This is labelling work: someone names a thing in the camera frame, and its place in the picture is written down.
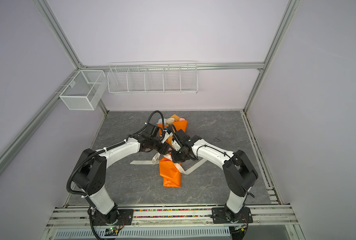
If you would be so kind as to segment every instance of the white mesh basket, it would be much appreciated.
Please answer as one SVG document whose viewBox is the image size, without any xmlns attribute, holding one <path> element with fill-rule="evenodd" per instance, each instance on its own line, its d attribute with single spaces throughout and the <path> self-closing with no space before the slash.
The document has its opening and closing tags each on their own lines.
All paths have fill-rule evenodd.
<svg viewBox="0 0 356 240">
<path fill-rule="evenodd" d="M 109 65 L 108 90 L 113 94 L 198 92 L 196 63 Z"/>
<path fill-rule="evenodd" d="M 94 110 L 107 81 L 102 70 L 79 70 L 59 97 L 70 110 Z"/>
</svg>

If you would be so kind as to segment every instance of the white wall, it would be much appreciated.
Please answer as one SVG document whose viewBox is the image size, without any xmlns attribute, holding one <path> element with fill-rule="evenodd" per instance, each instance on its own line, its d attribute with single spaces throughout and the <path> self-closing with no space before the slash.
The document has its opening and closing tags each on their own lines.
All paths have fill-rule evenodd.
<svg viewBox="0 0 356 240">
<path fill-rule="evenodd" d="M 0 0 L 0 153 L 73 70 L 31 0 Z"/>
<path fill-rule="evenodd" d="M 301 2 L 248 115 L 306 239 L 356 239 L 356 1 Z"/>
<path fill-rule="evenodd" d="M 0 0 L 0 153 L 74 70 L 31 0 Z M 39 239 L 100 109 L 60 101 L 0 176 L 0 239 Z"/>
<path fill-rule="evenodd" d="M 111 111 L 243 109 L 258 73 L 257 69 L 200 70 L 196 94 L 114 95 L 105 92 L 102 99 Z"/>
<path fill-rule="evenodd" d="M 55 207 L 68 195 L 66 182 L 89 148 L 103 114 L 71 111 L 59 101 L 0 176 L 0 239 L 39 239 Z"/>
<path fill-rule="evenodd" d="M 49 0 L 84 65 L 264 61 L 288 0 Z"/>
</svg>

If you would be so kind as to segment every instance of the wire basket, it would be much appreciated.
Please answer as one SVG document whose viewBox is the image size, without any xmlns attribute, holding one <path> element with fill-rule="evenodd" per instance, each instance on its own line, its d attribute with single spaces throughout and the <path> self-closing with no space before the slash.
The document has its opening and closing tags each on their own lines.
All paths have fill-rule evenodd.
<svg viewBox="0 0 356 240">
<path fill-rule="evenodd" d="M 79 70 L 59 97 L 70 110 L 94 110 L 107 81 L 102 70 Z"/>
<path fill-rule="evenodd" d="M 113 94 L 197 93 L 196 63 L 162 65 L 115 65 L 107 74 Z"/>
</svg>

